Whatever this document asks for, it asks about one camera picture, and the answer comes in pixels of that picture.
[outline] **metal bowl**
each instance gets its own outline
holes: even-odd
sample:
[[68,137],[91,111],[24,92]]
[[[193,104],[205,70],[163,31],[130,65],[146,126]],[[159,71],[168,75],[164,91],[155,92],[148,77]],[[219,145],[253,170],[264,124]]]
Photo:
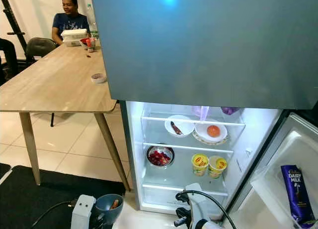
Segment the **metal bowl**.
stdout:
[[[166,156],[170,158],[170,160],[167,161],[164,165],[156,165],[150,161],[150,155],[155,153],[157,151],[158,153],[164,153]],[[158,167],[158,168],[167,168],[167,166],[171,165],[174,160],[174,151],[170,147],[164,147],[164,146],[150,146],[147,150],[146,157],[150,165]]]

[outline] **table top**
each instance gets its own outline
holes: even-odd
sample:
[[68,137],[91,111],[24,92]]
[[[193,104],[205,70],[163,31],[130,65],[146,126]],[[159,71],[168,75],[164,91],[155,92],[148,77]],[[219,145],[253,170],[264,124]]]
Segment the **table top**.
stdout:
[[0,87],[0,111],[110,112],[116,100],[108,82],[91,81],[95,73],[106,74],[99,46],[63,44]]

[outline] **cadbury dairy milk chocolate bar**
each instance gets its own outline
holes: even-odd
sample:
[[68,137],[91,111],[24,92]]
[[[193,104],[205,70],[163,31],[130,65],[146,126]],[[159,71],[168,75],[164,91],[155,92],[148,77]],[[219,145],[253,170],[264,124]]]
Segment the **cadbury dairy milk chocolate bar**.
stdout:
[[310,228],[315,217],[310,206],[302,172],[296,165],[281,166],[292,217],[302,228]]

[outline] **knife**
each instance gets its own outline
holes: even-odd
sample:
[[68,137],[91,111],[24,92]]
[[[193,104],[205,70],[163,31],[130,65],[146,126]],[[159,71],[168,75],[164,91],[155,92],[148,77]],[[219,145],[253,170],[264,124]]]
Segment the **knife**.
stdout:
[[177,135],[183,135],[183,133],[180,131],[180,129],[178,127],[176,127],[176,125],[174,124],[173,121],[171,121],[170,124]]

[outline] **tape roll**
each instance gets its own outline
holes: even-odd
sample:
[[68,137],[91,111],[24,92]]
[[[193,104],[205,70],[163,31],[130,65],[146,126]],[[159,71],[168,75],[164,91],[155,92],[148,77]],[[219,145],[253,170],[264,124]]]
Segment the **tape roll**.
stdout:
[[106,76],[104,74],[93,74],[91,81],[94,83],[103,83],[106,81]]

